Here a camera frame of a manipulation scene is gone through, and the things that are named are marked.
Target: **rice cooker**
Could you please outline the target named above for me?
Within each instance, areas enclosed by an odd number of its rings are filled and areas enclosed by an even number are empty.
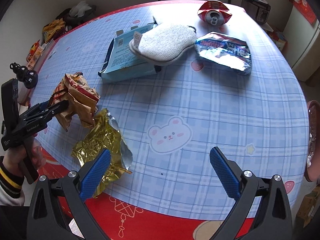
[[[267,22],[271,9],[266,0],[242,0],[241,7],[259,24]]]

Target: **person's arm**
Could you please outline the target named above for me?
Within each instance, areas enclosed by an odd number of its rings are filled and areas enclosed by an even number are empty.
[[[41,153],[41,146],[36,145],[32,149],[31,158],[34,166],[39,169],[45,165],[45,158]],[[4,156],[0,156],[0,205],[23,206],[24,194],[22,184],[24,175],[18,163],[27,156],[25,148],[21,145],[9,149]]]

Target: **white scrubbing mitt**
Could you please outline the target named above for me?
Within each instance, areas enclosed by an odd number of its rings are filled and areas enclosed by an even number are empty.
[[[163,66],[171,64],[194,46],[196,38],[193,27],[162,23],[144,34],[135,32],[129,48],[145,61]]]

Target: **wrist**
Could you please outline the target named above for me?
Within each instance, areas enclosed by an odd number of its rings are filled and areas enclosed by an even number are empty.
[[[21,172],[19,166],[17,163],[13,163],[8,158],[7,154],[4,156],[2,161],[3,166],[6,168],[8,172],[10,172],[12,175],[18,176],[18,177],[24,177],[23,173]]]

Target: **blue gripper pad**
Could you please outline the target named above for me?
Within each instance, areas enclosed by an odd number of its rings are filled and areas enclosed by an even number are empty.
[[[110,166],[110,162],[110,151],[105,149],[100,155],[99,159],[93,164],[87,175],[82,180],[80,198],[83,202],[88,198],[92,198],[103,175]]]
[[[237,201],[240,198],[239,185],[237,177],[234,175],[229,165],[226,163],[221,154],[212,148],[210,151],[210,163],[217,173],[219,180],[222,183],[224,190],[229,198]]]

